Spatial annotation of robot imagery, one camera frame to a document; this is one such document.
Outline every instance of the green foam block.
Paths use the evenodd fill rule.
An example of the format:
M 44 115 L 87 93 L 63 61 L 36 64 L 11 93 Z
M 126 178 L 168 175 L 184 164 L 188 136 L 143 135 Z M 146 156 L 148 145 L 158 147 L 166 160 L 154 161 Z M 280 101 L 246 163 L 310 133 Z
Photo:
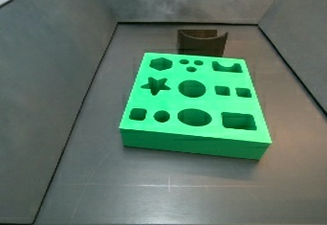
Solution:
M 119 128 L 124 146 L 260 159 L 271 137 L 246 60 L 144 54 Z

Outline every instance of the arch-shaped hole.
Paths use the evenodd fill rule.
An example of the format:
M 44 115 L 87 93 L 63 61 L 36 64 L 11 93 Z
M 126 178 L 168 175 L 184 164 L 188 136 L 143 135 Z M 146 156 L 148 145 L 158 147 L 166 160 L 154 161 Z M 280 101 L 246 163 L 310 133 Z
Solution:
M 206 86 L 196 80 L 186 80 L 179 84 L 179 92 L 188 98 L 199 98 L 206 93 Z
M 158 122 L 160 122 L 160 123 L 164 123 L 164 122 L 167 122 L 168 121 L 168 119 L 170 119 L 170 114 L 168 114 L 168 112 L 167 111 L 158 111 L 156 113 L 155 113 L 155 120 L 158 121 Z
M 211 115 L 199 109 L 184 109 L 178 114 L 179 121 L 191 126 L 204 126 L 211 123 Z
M 242 67 L 239 63 L 234 63 L 232 66 L 224 67 L 218 61 L 212 61 L 212 69 L 219 72 L 231 72 L 231 73 L 242 73 Z

